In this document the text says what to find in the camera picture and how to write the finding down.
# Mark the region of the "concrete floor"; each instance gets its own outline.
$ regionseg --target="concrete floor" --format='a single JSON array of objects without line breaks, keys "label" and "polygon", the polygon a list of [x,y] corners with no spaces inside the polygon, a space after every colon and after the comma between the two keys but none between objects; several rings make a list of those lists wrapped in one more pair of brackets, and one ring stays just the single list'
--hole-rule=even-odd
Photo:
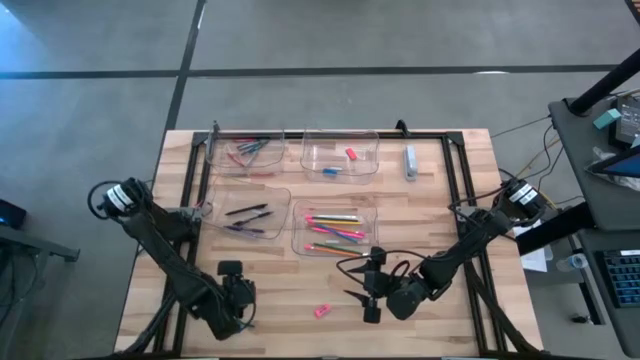
[{"label": "concrete floor", "polygon": [[[0,72],[178,69],[195,5],[2,1]],[[192,68],[597,65],[639,46],[640,27],[622,0],[210,0]],[[198,78],[187,82],[176,127],[217,119],[238,129],[386,128],[404,119],[413,128],[496,133],[546,115],[549,101],[602,76]],[[50,262],[15,358],[110,353],[135,243],[93,218],[85,197],[101,180],[152,178],[174,86],[171,78],[0,80],[0,198],[28,209],[30,233],[82,248],[75,264]],[[624,86],[632,87],[640,78]],[[500,166],[518,171],[541,150],[548,124],[496,138]],[[566,157],[544,191],[558,201],[579,194]],[[531,293],[547,350],[625,358],[610,326],[567,320],[584,311],[577,286]]]}]

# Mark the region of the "table leg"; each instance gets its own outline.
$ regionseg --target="table leg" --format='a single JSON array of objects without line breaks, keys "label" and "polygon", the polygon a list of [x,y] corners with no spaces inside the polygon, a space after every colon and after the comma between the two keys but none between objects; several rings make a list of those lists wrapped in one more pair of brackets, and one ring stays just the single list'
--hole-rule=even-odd
[{"label": "table leg", "polygon": [[518,251],[520,251],[520,255],[526,255],[580,229],[593,228],[594,226],[589,206],[586,202],[582,202],[518,236],[516,238]]}]

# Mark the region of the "black metal frame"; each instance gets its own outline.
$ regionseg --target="black metal frame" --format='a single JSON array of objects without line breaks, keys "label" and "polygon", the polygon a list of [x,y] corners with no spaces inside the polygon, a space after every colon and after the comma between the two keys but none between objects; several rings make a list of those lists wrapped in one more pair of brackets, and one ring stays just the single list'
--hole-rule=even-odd
[{"label": "black metal frame", "polygon": [[[411,140],[438,140],[442,144],[442,151],[444,156],[445,168],[447,172],[447,178],[449,182],[449,191],[451,194],[451,201],[459,201],[460,193],[458,191],[458,182],[456,179],[455,167],[453,162],[453,156],[451,151],[451,146],[455,146],[460,159],[460,168],[462,171],[462,178],[464,182],[464,188],[467,197],[475,196],[475,191],[473,187],[473,182],[471,179],[471,169],[469,168],[469,162],[467,159],[466,148],[464,144],[464,137],[462,132],[426,132],[426,131],[411,131],[409,132],[406,128],[406,125],[402,120],[398,121],[398,125],[396,129],[400,131],[390,131],[390,132],[378,132],[378,136],[380,139],[411,139]],[[247,137],[260,137],[264,136],[266,132],[263,133],[248,133],[248,132],[238,132],[238,133],[219,133],[219,138],[247,138]],[[286,140],[300,140],[302,139],[304,133],[300,131],[285,131],[285,139]],[[189,153],[189,161],[187,163],[187,168],[185,172],[185,181],[183,185],[182,197],[180,201],[180,207],[188,207],[189,199],[192,193],[192,184],[195,175],[195,169],[197,166],[197,159],[200,149],[205,144],[205,140],[207,139],[207,132],[194,132],[193,138],[191,141],[191,150]],[[197,202],[200,203],[206,197],[208,179],[211,171],[211,166],[207,161],[203,161],[202,174],[200,177],[200,186],[198,188]],[[475,206],[475,201],[469,201],[469,205]],[[458,218],[454,216],[456,221],[456,227],[458,231],[460,230],[461,223]],[[187,252],[187,262],[189,264],[195,265],[197,248],[198,248],[199,239],[196,237],[192,241],[190,241],[189,249]],[[183,247],[184,243],[175,243],[174,248],[176,251],[180,251]],[[493,282],[493,277],[491,274],[491,266],[489,264],[489,257],[487,256],[486,251],[483,251],[479,255],[479,265],[480,265],[480,273],[481,277],[487,286],[489,293],[495,297],[496,291]],[[469,272],[473,271],[473,264],[471,261],[465,263],[464,272],[465,277],[469,276]],[[170,289],[170,284],[165,283],[163,300],[168,296]],[[474,324],[474,331],[476,336],[476,344],[478,346],[478,353],[483,354],[488,349],[487,345],[487,337],[484,331],[484,322],[482,319],[482,313],[480,310],[480,303],[478,301],[478,294],[475,292],[471,286],[467,284],[467,292],[469,295],[469,304],[471,307],[471,316]],[[176,321],[176,329],[174,332],[173,344],[171,349],[165,350],[164,343],[166,337],[166,330],[168,321],[165,320],[163,324],[156,331],[155,342],[153,345],[153,352],[145,353],[145,358],[179,358],[182,354],[182,345],[184,340],[184,332],[186,328],[186,311],[180,308],[178,312],[178,318]],[[496,339],[497,351],[505,352],[507,351],[506,341],[504,332],[501,327],[497,323],[496,319],[492,314],[489,314],[492,321],[492,326],[494,330],[494,335]],[[140,354],[131,354],[130,358],[137,358]]]}]

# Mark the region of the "white paper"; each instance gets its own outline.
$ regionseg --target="white paper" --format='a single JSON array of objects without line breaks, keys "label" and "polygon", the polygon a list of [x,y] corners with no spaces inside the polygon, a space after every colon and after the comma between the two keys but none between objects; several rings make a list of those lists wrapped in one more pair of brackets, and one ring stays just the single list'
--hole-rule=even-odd
[{"label": "white paper", "polygon": [[[540,224],[541,222],[540,220],[538,220],[532,226],[515,226],[513,228],[513,233],[517,237]],[[544,249],[538,249],[536,251],[528,253],[527,255],[521,256],[520,261],[522,262],[522,267],[527,270],[547,272],[547,259],[544,256]]]}]

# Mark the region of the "keyboard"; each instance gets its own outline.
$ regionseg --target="keyboard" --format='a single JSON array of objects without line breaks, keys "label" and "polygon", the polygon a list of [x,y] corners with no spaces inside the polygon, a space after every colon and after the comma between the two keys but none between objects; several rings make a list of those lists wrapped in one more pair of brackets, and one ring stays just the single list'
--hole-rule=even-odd
[{"label": "keyboard", "polygon": [[640,307],[640,250],[608,250],[600,255],[615,306]]}]

